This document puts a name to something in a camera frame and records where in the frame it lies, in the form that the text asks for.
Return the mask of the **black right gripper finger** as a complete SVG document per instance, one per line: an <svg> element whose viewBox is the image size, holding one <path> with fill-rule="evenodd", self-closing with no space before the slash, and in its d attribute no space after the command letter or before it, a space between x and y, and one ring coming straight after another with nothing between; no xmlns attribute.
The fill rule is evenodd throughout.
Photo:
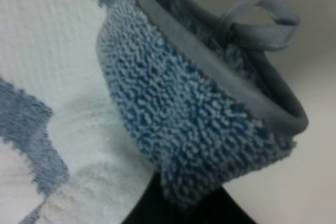
<svg viewBox="0 0 336 224"><path fill-rule="evenodd" d="M180 209L163 196L159 173L154 173L140 200L124 224L255 224L224 188L205 197L195 207Z"/></svg>

